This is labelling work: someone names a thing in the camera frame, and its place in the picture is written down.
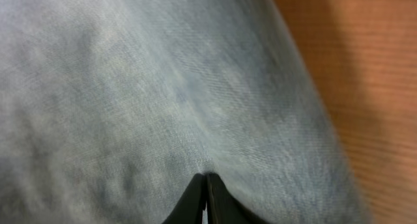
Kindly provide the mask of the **light blue denim jeans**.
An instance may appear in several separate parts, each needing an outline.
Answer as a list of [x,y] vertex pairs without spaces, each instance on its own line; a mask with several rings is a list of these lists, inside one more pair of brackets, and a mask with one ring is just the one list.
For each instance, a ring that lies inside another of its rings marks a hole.
[[268,223],[369,223],[272,0],[1,0],[1,222],[161,223],[214,172]]

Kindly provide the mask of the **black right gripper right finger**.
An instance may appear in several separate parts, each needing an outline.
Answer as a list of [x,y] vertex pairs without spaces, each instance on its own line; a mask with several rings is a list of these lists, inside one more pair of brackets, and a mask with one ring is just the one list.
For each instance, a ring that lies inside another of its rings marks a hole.
[[210,224],[267,224],[238,202],[227,190],[220,176],[206,174],[207,216]]

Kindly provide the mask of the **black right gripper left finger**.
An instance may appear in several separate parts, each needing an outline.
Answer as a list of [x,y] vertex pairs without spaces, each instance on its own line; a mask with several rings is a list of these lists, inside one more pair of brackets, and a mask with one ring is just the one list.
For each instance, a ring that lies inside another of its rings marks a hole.
[[172,212],[162,224],[202,224],[206,207],[207,179],[195,174]]

